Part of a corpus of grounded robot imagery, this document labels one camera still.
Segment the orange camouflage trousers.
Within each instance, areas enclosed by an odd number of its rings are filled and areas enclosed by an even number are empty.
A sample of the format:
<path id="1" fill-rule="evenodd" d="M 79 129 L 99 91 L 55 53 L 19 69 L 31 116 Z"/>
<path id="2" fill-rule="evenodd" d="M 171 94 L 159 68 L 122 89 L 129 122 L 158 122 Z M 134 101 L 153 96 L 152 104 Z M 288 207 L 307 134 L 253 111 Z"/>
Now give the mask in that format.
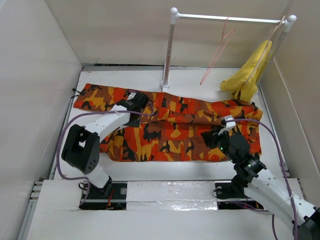
<path id="1" fill-rule="evenodd" d="M 101 152 L 111 160 L 225 161 L 221 150 L 208 147 L 205 138 L 219 132 L 222 118 L 229 115 L 237 119 L 229 134 L 243 135 L 251 154 L 262 152 L 258 121 L 263 112 L 254 103 L 234 99 L 207 102 L 166 92 L 148 92 L 147 96 L 150 105 L 144 109 L 140 125 L 115 130 L 100 143 Z"/>

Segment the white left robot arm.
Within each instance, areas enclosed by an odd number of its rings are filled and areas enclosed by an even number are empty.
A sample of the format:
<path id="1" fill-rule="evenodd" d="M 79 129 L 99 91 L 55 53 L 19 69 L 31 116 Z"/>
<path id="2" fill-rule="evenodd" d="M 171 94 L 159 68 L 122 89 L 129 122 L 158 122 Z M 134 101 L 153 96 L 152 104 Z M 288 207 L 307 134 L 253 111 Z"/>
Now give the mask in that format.
<path id="1" fill-rule="evenodd" d="M 138 127 L 141 116 L 148 115 L 143 111 L 149 102 L 146 94 L 132 92 L 96 120 L 70 127 L 61 158 L 84 174 L 88 181 L 87 189 L 94 189 L 98 197 L 107 198 L 112 191 L 112 179 L 99 163 L 102 140 L 117 129 Z"/>

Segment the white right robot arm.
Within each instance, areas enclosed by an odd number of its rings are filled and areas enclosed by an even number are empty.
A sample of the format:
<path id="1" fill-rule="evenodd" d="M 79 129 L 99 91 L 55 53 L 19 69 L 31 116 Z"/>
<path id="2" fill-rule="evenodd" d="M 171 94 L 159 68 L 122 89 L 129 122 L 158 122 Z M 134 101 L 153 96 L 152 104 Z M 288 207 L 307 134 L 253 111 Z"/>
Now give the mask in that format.
<path id="1" fill-rule="evenodd" d="M 250 153 L 250 144 L 242 134 L 229 135 L 206 131 L 201 134 L 205 145 L 218 148 L 234 164 L 236 175 L 228 193 L 235 198 L 248 197 L 279 218 L 299 240 L 320 238 L 320 209 L 289 191 L 260 161 Z"/>

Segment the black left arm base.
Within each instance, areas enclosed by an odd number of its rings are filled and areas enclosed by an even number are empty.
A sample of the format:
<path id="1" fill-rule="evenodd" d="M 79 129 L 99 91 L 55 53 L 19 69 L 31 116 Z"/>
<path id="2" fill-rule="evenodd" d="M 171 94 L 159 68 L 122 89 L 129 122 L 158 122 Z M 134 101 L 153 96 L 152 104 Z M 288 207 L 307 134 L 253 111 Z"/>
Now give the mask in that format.
<path id="1" fill-rule="evenodd" d="M 115 181 L 112 183 L 109 193 L 104 196 L 94 186 L 90 186 L 87 195 L 87 183 L 80 183 L 81 199 L 79 208 L 81 210 L 107 210 L 121 211 L 127 209 L 127 186 L 128 183 Z"/>

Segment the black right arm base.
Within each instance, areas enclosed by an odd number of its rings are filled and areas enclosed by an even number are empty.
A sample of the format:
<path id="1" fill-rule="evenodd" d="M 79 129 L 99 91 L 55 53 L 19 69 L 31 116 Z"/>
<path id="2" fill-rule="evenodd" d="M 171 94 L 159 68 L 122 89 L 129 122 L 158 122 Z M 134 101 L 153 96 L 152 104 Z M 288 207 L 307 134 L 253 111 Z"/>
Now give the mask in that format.
<path id="1" fill-rule="evenodd" d="M 230 181 L 216 181 L 212 196 L 217 201 L 218 210 L 251 210 L 267 213 L 268 211 L 257 201 L 233 189 Z"/>

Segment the wooden hanger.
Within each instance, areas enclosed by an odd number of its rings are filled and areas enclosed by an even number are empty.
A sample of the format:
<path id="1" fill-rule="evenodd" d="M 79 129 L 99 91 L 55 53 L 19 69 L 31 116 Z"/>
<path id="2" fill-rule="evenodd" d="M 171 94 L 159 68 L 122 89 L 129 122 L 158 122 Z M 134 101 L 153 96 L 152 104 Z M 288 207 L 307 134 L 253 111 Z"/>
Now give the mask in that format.
<path id="1" fill-rule="evenodd" d="M 271 38 L 273 37 L 273 35 L 278 31 L 278 29 L 282 26 L 282 22 L 285 20 L 286 16 L 283 15 L 282 19 L 280 20 L 280 23 L 278 25 L 276 25 L 274 27 L 274 29 L 270 32 L 270 34 L 268 35 L 268 39 L 267 39 L 267 43 L 265 45 L 265 48 L 263 49 L 263 52 L 261 53 L 261 56 L 258 60 L 258 62 L 256 63 L 254 69 L 251 71 L 250 75 L 248 76 L 247 80 L 243 83 L 244 85 L 252 78 L 252 76 L 254 75 L 254 73 L 258 70 L 258 67 L 261 63 L 261 61 L 263 60 L 264 56 L 266 55 L 268 46 L 271 42 Z"/>

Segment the yellow garment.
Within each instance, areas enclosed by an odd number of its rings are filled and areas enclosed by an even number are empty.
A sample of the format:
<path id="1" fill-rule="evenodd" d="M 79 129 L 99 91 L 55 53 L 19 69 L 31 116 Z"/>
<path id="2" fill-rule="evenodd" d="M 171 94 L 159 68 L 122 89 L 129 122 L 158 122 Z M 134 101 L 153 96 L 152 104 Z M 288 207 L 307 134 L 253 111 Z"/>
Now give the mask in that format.
<path id="1" fill-rule="evenodd" d="M 251 99 L 258 90 L 257 80 L 267 63 L 268 55 L 273 44 L 272 41 L 270 41 L 269 46 L 266 50 L 266 55 L 261 61 L 257 71 L 246 84 L 244 84 L 244 82 L 247 80 L 255 65 L 257 64 L 266 44 L 267 40 L 263 41 L 252 53 L 246 63 L 240 68 L 240 70 L 220 83 L 221 91 L 230 93 L 236 100 L 241 100 L 247 103 L 251 102 Z"/>

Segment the white clothes rack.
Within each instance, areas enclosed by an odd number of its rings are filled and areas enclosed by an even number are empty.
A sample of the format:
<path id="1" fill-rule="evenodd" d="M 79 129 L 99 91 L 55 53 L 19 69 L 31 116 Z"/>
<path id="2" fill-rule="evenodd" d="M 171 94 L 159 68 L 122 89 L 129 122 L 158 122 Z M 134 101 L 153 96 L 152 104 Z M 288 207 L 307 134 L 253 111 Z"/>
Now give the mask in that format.
<path id="1" fill-rule="evenodd" d="M 274 30 L 272 30 L 272 32 L 269 34 L 269 37 L 268 37 L 269 41 L 278 30 L 281 30 L 281 33 L 279 34 L 279 36 L 272 41 L 272 48 L 270 52 L 267 54 L 267 58 L 266 58 L 267 63 L 264 66 L 264 68 L 261 70 L 261 73 L 258 77 L 258 79 L 260 80 L 265 70 L 267 69 L 269 63 L 276 56 L 276 53 L 278 52 L 285 37 L 291 30 L 294 23 L 297 21 L 297 16 L 283 15 L 281 20 L 274 20 L 274 19 L 245 18 L 245 17 L 235 17 L 235 16 L 186 14 L 186 13 L 180 13 L 176 7 L 171 8 L 170 9 L 170 26 L 169 26 L 166 58 L 164 62 L 163 79 L 160 83 L 160 88 L 163 92 L 167 92 L 170 89 L 169 73 L 170 73 L 170 66 L 171 66 L 172 47 L 173 47 L 173 41 L 174 41 L 174 31 L 175 31 L 175 25 L 178 19 L 214 21 L 214 22 L 224 22 L 224 23 L 231 22 L 231 23 L 241 23 L 241 24 L 273 25 Z"/>

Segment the aluminium frame rail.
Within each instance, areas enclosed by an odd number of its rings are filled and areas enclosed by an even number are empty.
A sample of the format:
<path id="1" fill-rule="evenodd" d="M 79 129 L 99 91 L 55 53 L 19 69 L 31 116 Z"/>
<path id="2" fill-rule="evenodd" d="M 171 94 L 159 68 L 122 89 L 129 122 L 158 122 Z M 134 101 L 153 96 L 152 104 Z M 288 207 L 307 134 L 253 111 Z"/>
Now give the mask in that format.
<path id="1" fill-rule="evenodd" d="M 18 240 L 27 239 L 44 181 L 44 178 L 40 178 L 38 181 L 33 183 L 26 212 L 18 235 Z"/>

